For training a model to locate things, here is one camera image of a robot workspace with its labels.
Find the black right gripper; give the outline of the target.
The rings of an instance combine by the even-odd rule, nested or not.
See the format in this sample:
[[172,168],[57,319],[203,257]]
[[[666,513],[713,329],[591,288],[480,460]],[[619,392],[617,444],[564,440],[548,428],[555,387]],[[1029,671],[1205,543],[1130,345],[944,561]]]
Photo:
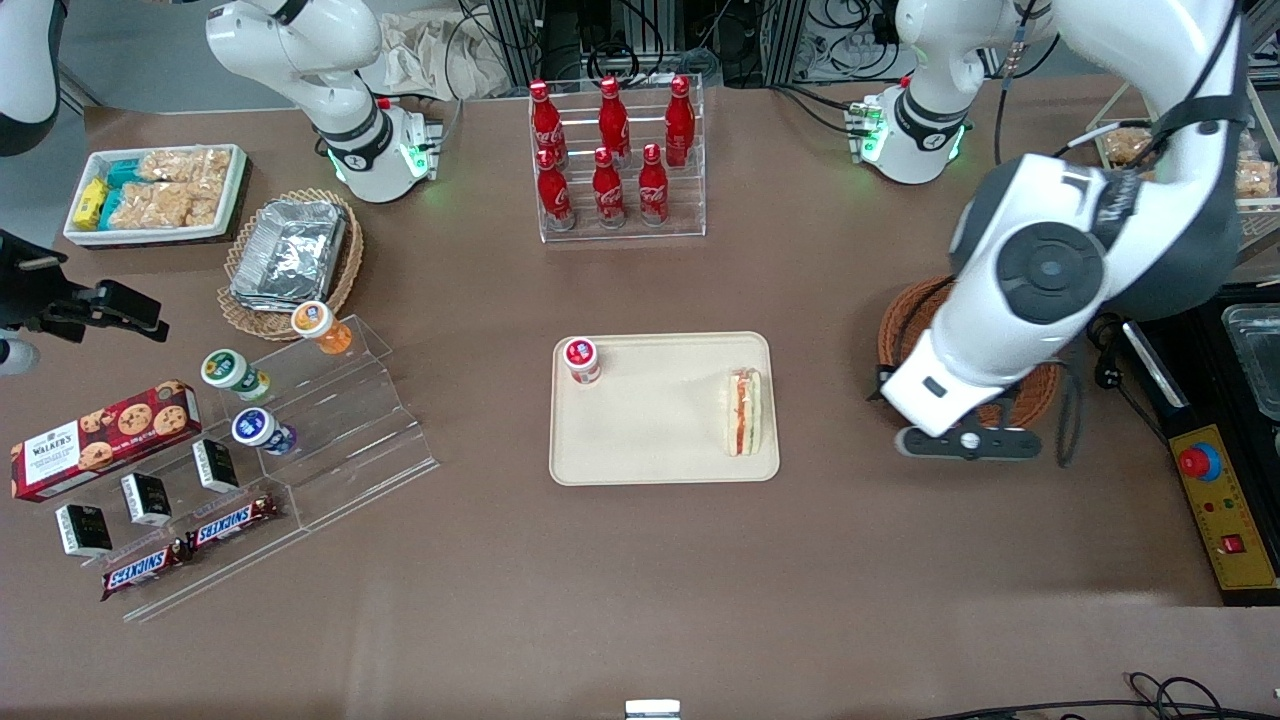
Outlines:
[[1,232],[1,328],[49,333],[79,343],[84,329],[118,328],[164,343],[163,305],[120,282],[95,291],[67,279],[67,255]]

